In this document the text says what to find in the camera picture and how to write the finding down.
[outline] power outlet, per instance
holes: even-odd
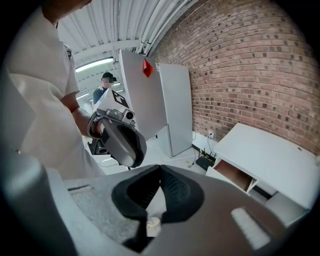
[[[208,133],[208,137],[209,137],[209,139],[213,139],[214,138],[214,135],[215,135],[215,133],[212,131],[212,130],[209,130],[209,133]]]

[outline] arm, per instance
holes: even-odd
[[[80,108],[77,102],[76,92],[73,92],[64,96],[61,99],[61,102],[70,110],[74,118],[74,121],[76,123],[76,126],[78,126],[81,134],[83,136],[88,136],[87,126],[91,116],[85,110]],[[101,131],[99,128],[99,122],[95,122],[91,129],[94,133],[100,134]]]

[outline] corrugated ceiling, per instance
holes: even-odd
[[[80,92],[77,96],[86,93],[92,95],[101,83],[102,74],[107,71],[121,82],[116,90],[124,89],[118,60],[119,49],[132,52],[139,47],[147,24],[161,1],[163,7],[152,23],[148,33],[151,34],[170,7],[171,0],[93,0],[59,22],[59,36],[71,47],[76,68],[107,57],[113,57],[115,61],[78,72],[76,78]],[[183,0],[175,2],[171,14],[185,3]],[[194,2],[196,0],[191,4],[187,1],[186,4],[191,6]],[[186,7],[181,9],[176,16],[186,10]]]

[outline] white plastic part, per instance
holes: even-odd
[[[233,209],[231,216],[241,229],[252,249],[258,250],[271,241],[270,236],[255,222],[245,209]]]

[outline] white table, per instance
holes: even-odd
[[[263,130],[237,123],[214,147],[215,166],[224,160],[256,181],[269,185],[305,209],[311,209],[320,186],[315,155]]]

